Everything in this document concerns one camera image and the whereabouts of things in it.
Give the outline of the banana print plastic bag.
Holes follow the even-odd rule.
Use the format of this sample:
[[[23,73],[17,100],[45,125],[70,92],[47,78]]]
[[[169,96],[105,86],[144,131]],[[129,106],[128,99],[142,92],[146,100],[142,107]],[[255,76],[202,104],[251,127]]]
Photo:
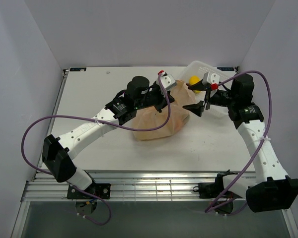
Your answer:
[[[184,81],[178,80],[177,86],[171,90],[170,94],[174,98],[174,102],[170,104],[171,115],[167,124],[154,131],[134,131],[133,136],[135,140],[146,141],[173,136],[188,122],[190,113],[188,110],[183,109],[183,106],[196,102],[194,92],[188,90],[188,86]],[[167,115],[167,107],[163,108],[161,113],[154,107],[139,110],[136,117],[132,120],[132,127],[137,129],[158,127],[166,121]]]

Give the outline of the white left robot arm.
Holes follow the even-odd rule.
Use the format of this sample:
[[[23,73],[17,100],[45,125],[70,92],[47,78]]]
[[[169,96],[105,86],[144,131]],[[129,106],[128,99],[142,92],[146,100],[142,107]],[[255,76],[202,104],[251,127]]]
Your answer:
[[[77,155],[104,134],[124,128],[124,124],[136,117],[137,111],[154,107],[159,113],[171,108],[174,98],[170,91],[177,85],[172,75],[158,73],[157,80],[150,84],[143,76],[135,76],[93,118],[58,137],[49,135],[44,139],[42,161],[57,182],[67,182],[84,197],[97,194],[96,182],[73,160]]]

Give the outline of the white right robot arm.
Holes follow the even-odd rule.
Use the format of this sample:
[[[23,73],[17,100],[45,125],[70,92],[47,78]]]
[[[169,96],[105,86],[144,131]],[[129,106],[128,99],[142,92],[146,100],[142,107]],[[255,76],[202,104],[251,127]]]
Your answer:
[[[213,183],[199,184],[193,189],[201,198],[213,199],[206,212],[228,204],[229,200],[221,200],[228,195],[232,200],[244,198],[254,213],[289,209],[298,195],[298,179],[290,178],[282,167],[267,135],[271,119],[264,119],[252,101],[252,74],[253,71],[247,71],[219,82],[217,74],[206,73],[202,80],[188,87],[192,91],[204,91],[205,97],[196,104],[185,105],[184,109],[200,117],[210,106],[226,107],[251,156],[240,172],[219,173]]]

